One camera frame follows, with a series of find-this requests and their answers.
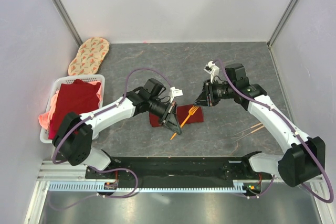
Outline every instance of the red cloth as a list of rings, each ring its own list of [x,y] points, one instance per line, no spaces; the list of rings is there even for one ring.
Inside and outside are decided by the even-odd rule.
[[[183,121],[186,119],[186,117],[189,115],[189,110],[193,105],[184,105],[184,106],[178,106],[177,107],[177,119],[179,124],[183,123]],[[161,125],[159,125],[159,117],[149,113],[149,122],[151,123],[152,127],[159,127]],[[190,118],[188,119],[188,121],[186,121],[185,124],[190,124],[190,123],[203,123],[204,119],[203,119],[203,112],[202,112],[202,108],[199,107],[195,114],[193,114],[192,116],[190,116]]]
[[[97,92],[101,83],[96,85],[75,80],[72,84],[61,84],[56,109],[50,121],[49,139],[53,139],[63,118],[69,112],[76,114],[87,113],[98,109],[99,98]]]

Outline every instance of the patterned oven mitt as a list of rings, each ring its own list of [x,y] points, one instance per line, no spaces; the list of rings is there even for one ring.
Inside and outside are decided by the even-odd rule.
[[[70,63],[68,74],[76,76],[97,73],[109,48],[110,44],[103,38],[93,37],[88,39],[78,49],[75,59]]]

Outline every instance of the robotic arm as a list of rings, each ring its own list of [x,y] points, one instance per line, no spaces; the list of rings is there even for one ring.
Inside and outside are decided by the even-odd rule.
[[[246,155],[248,160],[246,165],[249,169],[255,172],[278,175],[291,187],[321,174],[315,162],[298,141],[296,135],[290,132],[286,123],[278,115],[262,105],[241,97],[232,89],[227,81],[221,81],[218,77],[219,67],[213,64],[212,61],[205,66],[204,70],[211,75],[211,78],[204,81],[202,93],[196,99],[194,105],[216,106],[221,99],[233,99],[265,126],[284,152],[284,155],[270,155],[261,152],[248,154]],[[241,93],[256,101],[267,104],[272,110],[276,109],[279,111],[260,85],[249,83],[242,64],[229,65],[225,68],[225,71],[233,85]],[[296,133],[300,134],[324,168],[326,154],[324,141],[320,137],[311,138],[293,123],[290,122],[290,124],[296,129]]]
[[[161,82],[151,78],[143,87],[128,92],[122,103],[120,101],[123,97],[120,97],[115,102],[89,113],[77,115],[71,112],[65,116],[53,139],[53,145],[57,147],[72,127],[85,118],[91,118],[67,137],[59,152],[73,166],[83,163],[104,170],[111,163],[111,158],[104,151],[91,147],[92,139],[96,139],[100,131],[121,120],[148,111],[159,117],[160,124],[180,135],[182,131],[176,117],[177,104],[173,99],[181,96],[182,90],[171,87],[170,100],[164,103],[159,96],[165,90]]]

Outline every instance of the plastic fork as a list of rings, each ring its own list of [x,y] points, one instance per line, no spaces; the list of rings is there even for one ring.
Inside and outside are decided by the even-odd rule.
[[[188,116],[186,117],[186,119],[184,119],[183,123],[181,123],[181,128],[184,126],[184,124],[188,121],[188,119],[190,118],[190,116],[192,116],[193,114],[195,114],[195,112],[198,110],[198,106],[192,106],[189,109],[188,112]],[[174,133],[174,135],[172,136],[172,138],[170,140],[172,140],[175,136],[177,135],[177,133]]]

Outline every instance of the white plastic basket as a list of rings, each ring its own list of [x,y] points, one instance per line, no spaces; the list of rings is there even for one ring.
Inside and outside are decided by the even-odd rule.
[[[99,81],[101,82],[101,101],[99,102],[99,107],[103,106],[103,98],[104,98],[104,86],[105,86],[105,78],[101,74],[85,74],[80,76],[67,76],[59,78],[55,81],[54,85],[52,86],[48,105],[46,112],[50,110],[50,101],[53,95],[56,93],[57,90],[60,89],[61,84],[72,84],[75,80],[82,80],[83,82],[91,82],[91,81]],[[52,140],[49,139],[49,131],[41,127],[40,133],[40,140],[45,144],[51,144]]]

